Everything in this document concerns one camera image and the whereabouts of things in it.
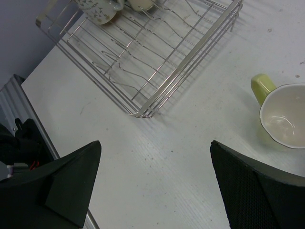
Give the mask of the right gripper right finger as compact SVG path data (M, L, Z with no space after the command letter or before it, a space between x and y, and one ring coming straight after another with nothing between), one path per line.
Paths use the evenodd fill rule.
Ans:
M212 141L210 154L232 229L303 229L305 179Z

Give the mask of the beige brown cup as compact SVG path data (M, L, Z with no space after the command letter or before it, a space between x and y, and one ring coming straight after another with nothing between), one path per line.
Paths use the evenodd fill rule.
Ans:
M128 0L128 2L131 8L137 12L149 10L155 4L155 0Z

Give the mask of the yellow-green cup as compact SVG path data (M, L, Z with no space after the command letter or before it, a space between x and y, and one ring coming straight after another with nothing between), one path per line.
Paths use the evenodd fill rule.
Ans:
M277 144L290 149L305 147L305 84L276 86L266 74L251 79L260 105L260 125Z

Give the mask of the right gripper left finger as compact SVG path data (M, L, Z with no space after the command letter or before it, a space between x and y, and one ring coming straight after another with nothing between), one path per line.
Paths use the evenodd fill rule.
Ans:
M93 141L0 182L2 229L82 229L102 146Z

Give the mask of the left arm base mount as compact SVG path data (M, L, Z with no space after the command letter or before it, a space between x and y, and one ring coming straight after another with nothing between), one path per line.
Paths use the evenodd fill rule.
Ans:
M10 178L17 174L17 164L24 171L36 169L54 160L36 123L27 119L24 123L15 119L17 131L12 134L3 124L0 125L0 162L6 165Z

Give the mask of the white patterned cup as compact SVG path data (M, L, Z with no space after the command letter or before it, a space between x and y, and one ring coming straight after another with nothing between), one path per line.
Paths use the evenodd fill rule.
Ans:
M78 7L97 25L110 22L124 8L124 0L75 0Z

